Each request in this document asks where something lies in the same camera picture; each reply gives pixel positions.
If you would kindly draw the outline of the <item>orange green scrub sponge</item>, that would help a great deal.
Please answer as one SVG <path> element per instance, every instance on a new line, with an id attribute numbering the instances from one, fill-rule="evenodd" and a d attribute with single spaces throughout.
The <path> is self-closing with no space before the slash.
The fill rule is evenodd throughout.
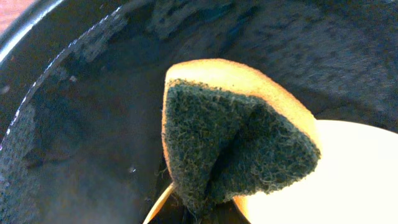
<path id="1" fill-rule="evenodd" d="M 259 70 L 219 58 L 167 70 L 162 146 L 172 188 L 197 220 L 302 180 L 322 156 L 316 120 L 298 99 Z"/>

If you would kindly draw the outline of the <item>yellow plate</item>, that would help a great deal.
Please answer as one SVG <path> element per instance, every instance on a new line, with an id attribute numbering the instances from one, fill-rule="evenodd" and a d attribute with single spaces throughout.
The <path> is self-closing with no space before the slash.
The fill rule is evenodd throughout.
<path id="1" fill-rule="evenodd" d="M 397 134 L 385 129 L 316 119 L 322 156 L 302 180 L 270 194 L 243 198 L 250 223 L 396 223 Z M 172 183 L 145 222 L 162 210 Z"/>

